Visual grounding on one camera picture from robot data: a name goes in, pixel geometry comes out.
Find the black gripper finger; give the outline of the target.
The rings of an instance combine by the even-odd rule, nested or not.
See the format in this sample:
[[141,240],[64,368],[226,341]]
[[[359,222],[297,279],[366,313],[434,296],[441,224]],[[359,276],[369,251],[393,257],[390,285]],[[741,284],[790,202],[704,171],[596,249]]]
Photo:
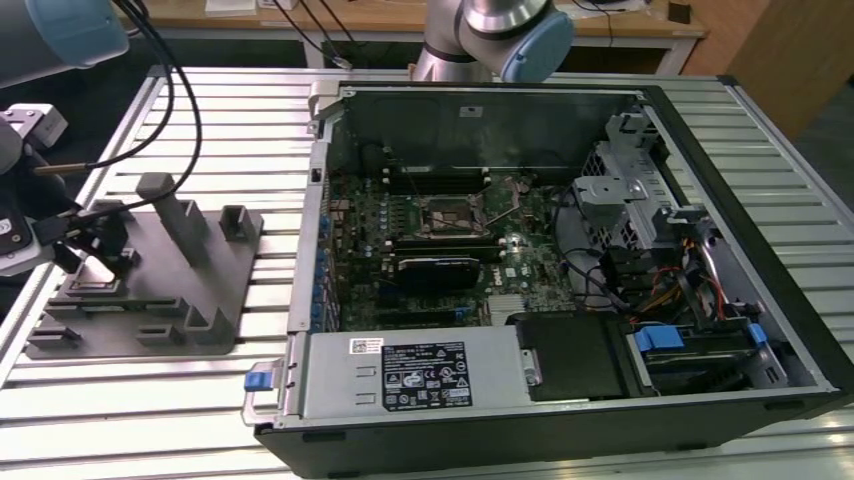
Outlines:
[[75,274],[83,264],[80,252],[84,252],[79,235],[58,240],[54,245],[54,264],[67,273]]
[[95,257],[119,279],[126,277],[134,265],[134,260],[125,255],[129,218],[129,211],[107,209],[74,215],[70,221],[70,244]]

